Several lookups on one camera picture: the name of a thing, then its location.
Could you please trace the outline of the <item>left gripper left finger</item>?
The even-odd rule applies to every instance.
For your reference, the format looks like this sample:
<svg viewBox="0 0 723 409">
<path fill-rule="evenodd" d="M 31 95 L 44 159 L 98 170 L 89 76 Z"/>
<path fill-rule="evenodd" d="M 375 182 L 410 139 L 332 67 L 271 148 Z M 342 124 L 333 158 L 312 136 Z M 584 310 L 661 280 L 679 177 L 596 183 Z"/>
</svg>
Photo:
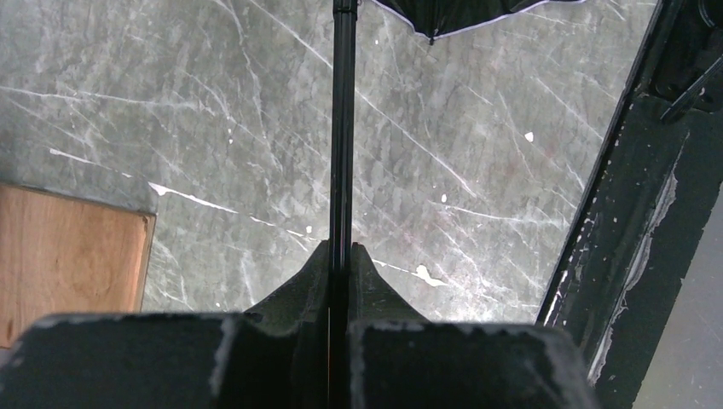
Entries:
<svg viewBox="0 0 723 409">
<path fill-rule="evenodd" d="M 328 244 L 246 311 L 52 314 L 1 369 L 4 408 L 324 408 Z"/>
</svg>

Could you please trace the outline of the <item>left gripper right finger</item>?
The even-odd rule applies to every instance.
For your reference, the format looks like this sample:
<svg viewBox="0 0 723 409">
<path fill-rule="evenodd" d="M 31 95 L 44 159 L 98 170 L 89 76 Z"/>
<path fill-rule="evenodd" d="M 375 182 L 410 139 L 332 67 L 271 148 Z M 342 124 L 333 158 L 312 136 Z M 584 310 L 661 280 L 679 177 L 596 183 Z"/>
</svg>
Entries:
<svg viewBox="0 0 723 409">
<path fill-rule="evenodd" d="M 516 323 L 426 320 L 350 254 L 345 405 L 349 408 L 597 408 L 570 336 Z"/>
</svg>

